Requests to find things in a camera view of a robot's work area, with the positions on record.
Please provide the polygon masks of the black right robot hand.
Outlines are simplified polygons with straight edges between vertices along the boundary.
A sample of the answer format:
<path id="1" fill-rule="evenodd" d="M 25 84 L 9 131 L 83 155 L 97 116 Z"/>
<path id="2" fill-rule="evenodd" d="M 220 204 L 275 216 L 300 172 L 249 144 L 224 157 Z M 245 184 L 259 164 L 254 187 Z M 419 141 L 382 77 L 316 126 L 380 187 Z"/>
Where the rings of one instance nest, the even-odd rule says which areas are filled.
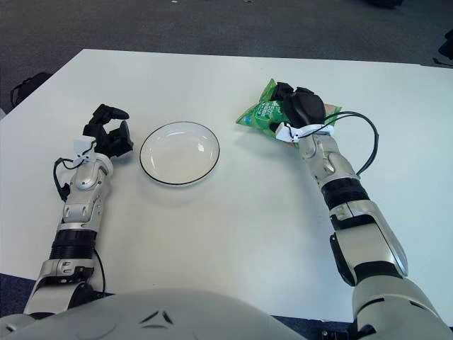
<path id="1" fill-rule="evenodd" d="M 302 128 L 311 124 L 323 124 L 326 119 L 326 109 L 321 98 L 313 91 L 289 84 L 277 82 L 273 89 L 272 101 L 277 101 L 283 117 L 270 124 L 275 132 L 280 122 L 289 123 L 294 128 Z"/>

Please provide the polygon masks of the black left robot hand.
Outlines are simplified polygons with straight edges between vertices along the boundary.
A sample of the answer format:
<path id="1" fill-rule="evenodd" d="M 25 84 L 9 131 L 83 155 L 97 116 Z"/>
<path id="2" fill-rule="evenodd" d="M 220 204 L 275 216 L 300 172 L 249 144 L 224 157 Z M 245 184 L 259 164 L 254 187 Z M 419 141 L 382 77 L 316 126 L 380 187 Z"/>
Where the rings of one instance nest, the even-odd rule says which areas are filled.
<path id="1" fill-rule="evenodd" d="M 133 141 L 130 138 L 130 131 L 127 120 L 130 118 L 125 111 L 100 104 L 94 111 L 93 117 L 85 125 L 83 135 L 94 137 L 96 146 L 94 151 L 105 156 L 120 157 L 133 149 Z M 119 120 L 120 126 L 107 132 L 104 125 L 111 120 Z"/>

